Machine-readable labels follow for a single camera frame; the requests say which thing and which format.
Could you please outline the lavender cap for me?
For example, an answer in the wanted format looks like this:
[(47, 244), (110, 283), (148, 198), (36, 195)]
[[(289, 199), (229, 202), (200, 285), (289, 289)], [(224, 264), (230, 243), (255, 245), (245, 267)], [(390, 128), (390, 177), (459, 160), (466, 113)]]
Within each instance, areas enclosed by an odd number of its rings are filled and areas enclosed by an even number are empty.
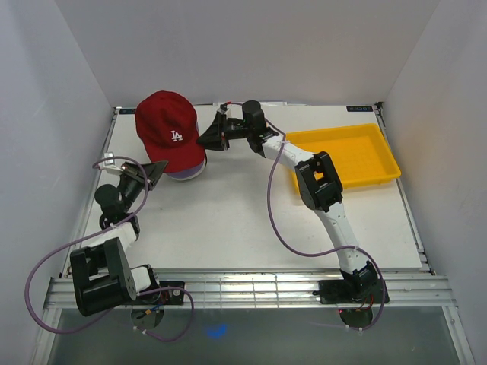
[(178, 139), (170, 149), (166, 174), (175, 180), (184, 181), (194, 179), (206, 167), (207, 157), (203, 146), (197, 143), (199, 138), (199, 125), (197, 118), (189, 124), (182, 140)]

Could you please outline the red cap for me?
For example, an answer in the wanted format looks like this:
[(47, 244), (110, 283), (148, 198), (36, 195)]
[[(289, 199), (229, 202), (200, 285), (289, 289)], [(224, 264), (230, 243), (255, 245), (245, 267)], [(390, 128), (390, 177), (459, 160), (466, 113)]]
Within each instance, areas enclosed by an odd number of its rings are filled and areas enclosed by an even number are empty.
[(135, 128), (149, 160), (167, 160), (173, 143), (182, 140), (195, 118), (193, 105), (178, 93), (160, 90), (145, 98), (136, 108)]

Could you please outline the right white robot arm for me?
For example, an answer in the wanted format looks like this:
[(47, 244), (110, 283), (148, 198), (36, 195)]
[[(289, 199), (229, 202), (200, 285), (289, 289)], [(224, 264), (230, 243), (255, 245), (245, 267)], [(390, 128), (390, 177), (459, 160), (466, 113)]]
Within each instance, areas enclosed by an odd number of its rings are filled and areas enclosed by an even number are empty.
[(331, 156), (311, 153), (289, 142), (286, 134), (265, 116), (256, 100), (242, 103), (242, 118), (228, 117), (229, 103), (219, 106), (212, 124), (198, 137), (206, 150), (226, 151), (231, 140), (245, 139), (250, 149), (275, 165), (294, 171), (304, 205), (320, 219), (337, 254), (345, 296), (353, 302), (386, 293), (377, 263), (358, 243), (343, 204), (343, 187)]

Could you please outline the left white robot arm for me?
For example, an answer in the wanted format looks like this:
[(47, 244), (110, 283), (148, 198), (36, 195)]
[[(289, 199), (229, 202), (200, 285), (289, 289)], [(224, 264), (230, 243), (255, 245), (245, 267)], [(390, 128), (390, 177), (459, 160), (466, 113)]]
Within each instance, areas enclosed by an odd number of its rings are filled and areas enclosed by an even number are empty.
[(83, 316), (131, 303), (137, 297), (147, 304), (160, 298), (161, 285), (154, 269), (148, 264), (130, 268), (126, 250), (140, 235), (132, 205), (141, 193), (158, 184), (167, 165), (162, 160), (141, 167), (134, 163), (107, 166), (119, 174), (119, 184), (104, 184), (94, 193), (104, 233), (70, 254), (75, 300)]

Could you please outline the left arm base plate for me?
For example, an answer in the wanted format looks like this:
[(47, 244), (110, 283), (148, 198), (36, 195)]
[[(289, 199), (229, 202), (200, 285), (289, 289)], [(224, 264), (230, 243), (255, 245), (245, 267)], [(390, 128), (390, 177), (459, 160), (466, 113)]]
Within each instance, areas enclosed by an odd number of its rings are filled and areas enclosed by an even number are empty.
[(173, 288), (155, 294), (154, 299), (151, 301), (151, 303), (161, 306), (179, 306), (183, 304), (183, 289), (185, 289), (186, 287), (186, 283), (184, 281), (160, 281), (159, 287)]

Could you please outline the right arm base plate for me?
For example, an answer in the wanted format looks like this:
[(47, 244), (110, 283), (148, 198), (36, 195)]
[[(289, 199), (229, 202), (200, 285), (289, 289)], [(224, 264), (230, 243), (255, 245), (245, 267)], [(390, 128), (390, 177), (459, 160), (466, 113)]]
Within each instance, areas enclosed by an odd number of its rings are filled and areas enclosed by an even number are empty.
[(345, 280), (322, 280), (318, 282), (318, 290), (313, 292), (320, 298), (322, 304), (367, 303), (374, 299), (380, 304), (383, 297), (383, 287), (378, 281), (365, 289), (353, 289)]

